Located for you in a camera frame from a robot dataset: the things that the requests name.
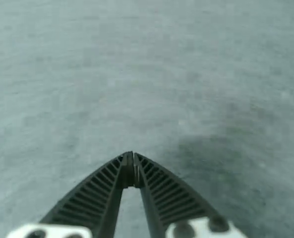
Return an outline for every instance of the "gray floor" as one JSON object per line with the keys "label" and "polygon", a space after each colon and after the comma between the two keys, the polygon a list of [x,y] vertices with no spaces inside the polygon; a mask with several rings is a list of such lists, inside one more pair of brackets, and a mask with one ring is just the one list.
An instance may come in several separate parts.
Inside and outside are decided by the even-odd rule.
{"label": "gray floor", "polygon": [[0,238],[127,150],[294,237],[294,0],[0,0]]}

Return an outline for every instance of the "gray surface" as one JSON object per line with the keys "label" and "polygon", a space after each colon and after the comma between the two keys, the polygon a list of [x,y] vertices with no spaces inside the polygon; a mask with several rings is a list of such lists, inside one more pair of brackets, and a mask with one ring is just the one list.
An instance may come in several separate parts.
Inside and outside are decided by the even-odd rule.
{"label": "gray surface", "polygon": [[127,150],[294,237],[294,0],[0,0],[0,238]]}

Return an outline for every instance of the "gray carpet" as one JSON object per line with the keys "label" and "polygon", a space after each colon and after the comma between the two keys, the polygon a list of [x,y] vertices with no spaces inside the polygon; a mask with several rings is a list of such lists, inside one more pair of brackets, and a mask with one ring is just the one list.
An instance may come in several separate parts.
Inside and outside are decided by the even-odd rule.
{"label": "gray carpet", "polygon": [[294,0],[0,0],[0,238],[128,150],[294,237]]}

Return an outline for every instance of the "screw hole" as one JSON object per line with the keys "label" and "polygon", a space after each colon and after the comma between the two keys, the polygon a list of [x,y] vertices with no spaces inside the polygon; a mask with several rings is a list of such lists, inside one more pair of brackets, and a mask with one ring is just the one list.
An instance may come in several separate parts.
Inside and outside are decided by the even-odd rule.
{"label": "screw hole", "polygon": [[27,238],[45,238],[46,237],[46,233],[43,230],[36,230],[31,232]]}
{"label": "screw hole", "polygon": [[212,232],[226,232],[230,226],[224,217],[215,216],[210,218],[209,228]]}

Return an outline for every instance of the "screw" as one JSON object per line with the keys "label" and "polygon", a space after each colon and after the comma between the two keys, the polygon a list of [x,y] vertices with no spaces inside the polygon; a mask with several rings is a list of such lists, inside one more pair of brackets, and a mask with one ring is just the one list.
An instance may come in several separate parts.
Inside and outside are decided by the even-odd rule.
{"label": "screw", "polygon": [[66,238],[82,238],[82,236],[79,234],[72,234],[72,235],[67,236]]}
{"label": "screw", "polygon": [[43,230],[36,230],[31,232],[27,238],[45,238],[46,237],[46,233]]}
{"label": "screw", "polygon": [[230,229],[227,220],[222,216],[214,216],[210,218],[209,228],[212,232],[226,232]]}
{"label": "screw", "polygon": [[195,231],[187,221],[183,221],[176,224],[173,235],[174,238],[194,238]]}

